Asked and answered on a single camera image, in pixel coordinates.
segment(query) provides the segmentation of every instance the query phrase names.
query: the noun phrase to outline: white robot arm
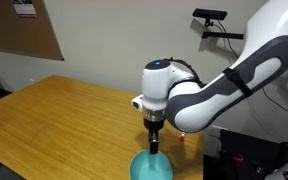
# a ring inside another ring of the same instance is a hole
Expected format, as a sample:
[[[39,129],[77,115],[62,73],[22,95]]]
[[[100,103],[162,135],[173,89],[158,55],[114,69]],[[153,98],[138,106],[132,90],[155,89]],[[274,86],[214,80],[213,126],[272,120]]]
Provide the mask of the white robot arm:
[[[238,60],[204,87],[185,81],[193,75],[166,60],[149,63],[139,104],[144,118],[160,121],[165,115],[180,131],[197,132],[283,74],[288,69],[288,0],[268,1],[248,21],[244,37]]]

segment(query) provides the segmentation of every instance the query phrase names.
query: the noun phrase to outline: white wall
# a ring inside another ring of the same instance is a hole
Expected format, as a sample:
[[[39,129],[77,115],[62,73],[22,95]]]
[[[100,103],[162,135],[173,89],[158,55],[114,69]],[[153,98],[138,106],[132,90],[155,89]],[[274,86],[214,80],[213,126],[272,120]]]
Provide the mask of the white wall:
[[[228,32],[243,33],[247,20],[266,0],[45,0],[65,62],[0,52],[0,87],[20,90],[58,74],[140,93],[146,63],[173,56],[193,65],[209,82],[234,62],[222,39],[201,40],[204,23],[195,8],[228,12]],[[231,41],[239,53],[243,43]],[[288,108],[288,76],[267,86]],[[240,133],[288,141],[288,113],[262,92],[221,115],[215,123]],[[205,134],[205,152],[215,155],[217,140]]]

